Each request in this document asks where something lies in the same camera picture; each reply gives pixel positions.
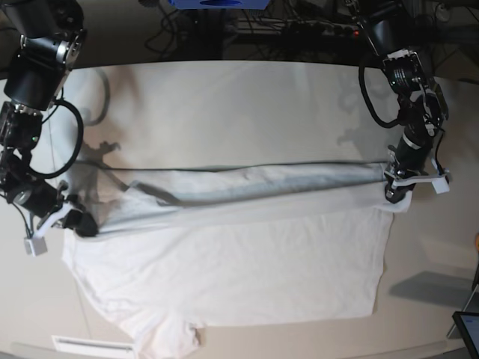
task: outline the t-shirt sleeve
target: t-shirt sleeve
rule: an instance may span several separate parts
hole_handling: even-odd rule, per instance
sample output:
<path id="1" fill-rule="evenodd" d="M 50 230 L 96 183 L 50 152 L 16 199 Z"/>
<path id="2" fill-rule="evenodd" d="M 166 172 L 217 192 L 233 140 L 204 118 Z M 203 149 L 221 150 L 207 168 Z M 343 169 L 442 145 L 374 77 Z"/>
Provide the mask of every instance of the t-shirt sleeve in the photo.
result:
<path id="1" fill-rule="evenodd" d="M 183 358 L 199 348 L 195 326 L 176 313 L 146 310 L 118 324 L 134 339 L 139 359 Z"/>

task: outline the table surface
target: table surface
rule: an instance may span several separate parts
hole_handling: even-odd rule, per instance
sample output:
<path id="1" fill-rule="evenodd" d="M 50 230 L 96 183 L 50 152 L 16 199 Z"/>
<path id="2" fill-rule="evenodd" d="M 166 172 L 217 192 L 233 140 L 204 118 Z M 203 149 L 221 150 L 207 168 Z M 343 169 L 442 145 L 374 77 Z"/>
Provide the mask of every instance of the table surface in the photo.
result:
<path id="1" fill-rule="evenodd" d="M 397 144 L 401 129 L 374 123 L 357 72 L 328 64 L 246 61 L 104 67 L 74 71 L 65 98 L 85 120 L 83 158 L 116 168 L 385 159 L 386 146 Z M 395 118 L 397 102 L 383 74 L 368 70 L 367 79 L 377 112 Z M 411 209 L 396 216 L 374 314 L 208 328 L 204 347 L 192 358 L 348 358 L 417 346 L 440 350 L 427 345 L 443 344 L 454 309 L 467 298 L 479 215 L 479 87 L 440 83 L 451 116 L 439 157 L 453 174 L 451 192 L 437 196 L 429 185 L 419 185 Z M 50 171 L 53 154 L 58 168 L 70 156 L 75 135 L 72 116 L 58 110 L 45 125 L 33 167 Z M 49 254 L 31 260 L 17 243 L 17 214 L 7 206 L 0 211 L 12 223 L 8 240 L 0 241 L 8 293 L 0 307 L 0 350 L 9 351 L 13 342 L 51 347 L 52 334 L 127 340 L 79 296 L 59 260 L 61 232 L 49 234 Z"/>

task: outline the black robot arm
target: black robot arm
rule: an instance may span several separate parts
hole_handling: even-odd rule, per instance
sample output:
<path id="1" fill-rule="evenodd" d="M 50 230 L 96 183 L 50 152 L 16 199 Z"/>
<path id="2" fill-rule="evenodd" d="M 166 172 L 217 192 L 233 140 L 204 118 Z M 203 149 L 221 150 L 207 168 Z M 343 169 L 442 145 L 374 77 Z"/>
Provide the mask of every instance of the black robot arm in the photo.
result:
<path id="1" fill-rule="evenodd" d="M 389 147 L 386 198 L 396 203 L 419 182 L 431 182 L 438 193 L 448 191 L 446 170 L 435 157 L 431 160 L 437 173 L 424 171 L 432 149 L 440 144 L 444 134 L 442 124 L 449 113 L 441 87 L 434 79 L 430 57 L 418 43 L 421 35 L 415 33 L 414 20 L 401 0 L 346 0 L 346 3 L 372 50 L 359 66 L 359 86 L 366 106 L 381 127 L 404 126 L 397 147 Z M 381 70 L 397 94 L 400 110 L 396 119 L 379 118 L 370 101 L 364 70 L 372 58 L 382 62 Z"/>
<path id="2" fill-rule="evenodd" d="M 1 8 L 22 36 L 4 87 L 11 101 L 5 102 L 0 112 L 0 189 L 8 203 L 18 204 L 40 218 L 37 229 L 31 229 L 25 239 L 28 252 L 38 255 L 46 251 L 43 236 L 53 224 L 74 229 L 82 236 L 95 236 L 98 231 L 78 196 L 62 194 L 67 189 L 65 182 L 53 188 L 46 181 L 68 170 L 81 147 L 80 113 L 57 96 L 78 58 L 86 31 L 82 9 L 75 0 L 4 0 Z M 31 151 L 41 136 L 42 111 L 54 105 L 74 114 L 77 142 L 70 160 L 60 170 L 42 174 L 30 167 Z"/>

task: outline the white bracket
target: white bracket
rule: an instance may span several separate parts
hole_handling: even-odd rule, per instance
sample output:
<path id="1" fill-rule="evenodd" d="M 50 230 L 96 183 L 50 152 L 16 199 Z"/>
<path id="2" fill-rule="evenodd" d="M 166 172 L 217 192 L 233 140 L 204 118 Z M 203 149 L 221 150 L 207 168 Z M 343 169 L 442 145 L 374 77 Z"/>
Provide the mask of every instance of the white bracket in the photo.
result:
<path id="1" fill-rule="evenodd" d="M 57 221 L 65 218 L 72 209 L 75 209 L 75 206 L 71 202 L 64 202 L 63 206 L 57 212 L 53 212 L 48 216 L 40 225 L 40 228 L 33 233 L 31 238 L 24 239 L 25 249 L 28 255 L 37 257 L 47 252 L 45 242 L 46 231 Z"/>
<path id="2" fill-rule="evenodd" d="M 431 162 L 436 170 L 438 170 L 438 165 L 434 158 L 431 159 Z M 449 183 L 446 176 L 449 174 L 447 169 L 444 169 L 443 174 L 428 174 L 426 176 L 414 176 L 406 179 L 395 179 L 391 185 L 393 189 L 397 187 L 406 187 L 408 185 L 413 185 L 415 183 L 432 183 L 434 190 L 437 194 L 449 192 Z"/>

